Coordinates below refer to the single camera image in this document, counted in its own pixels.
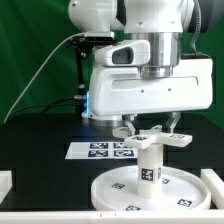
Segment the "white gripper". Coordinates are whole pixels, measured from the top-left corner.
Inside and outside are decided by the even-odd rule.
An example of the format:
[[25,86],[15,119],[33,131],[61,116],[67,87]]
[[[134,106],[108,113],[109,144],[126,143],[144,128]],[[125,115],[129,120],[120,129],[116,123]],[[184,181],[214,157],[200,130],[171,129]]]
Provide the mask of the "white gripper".
[[183,59],[166,78],[142,78],[137,67],[94,69],[89,87],[90,110],[97,116],[124,115],[129,132],[134,134],[134,116],[171,112],[166,126],[174,131],[181,113],[207,109],[213,98],[210,58]]

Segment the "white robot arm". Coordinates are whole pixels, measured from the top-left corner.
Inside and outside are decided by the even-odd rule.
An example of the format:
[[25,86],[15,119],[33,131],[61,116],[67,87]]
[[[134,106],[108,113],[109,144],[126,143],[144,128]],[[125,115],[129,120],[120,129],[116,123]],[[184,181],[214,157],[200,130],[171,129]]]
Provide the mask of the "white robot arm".
[[174,127],[182,111],[211,105],[213,61],[195,39],[224,17],[224,0],[70,0],[68,13],[84,53],[94,52],[87,119],[133,135],[139,114],[169,112]]

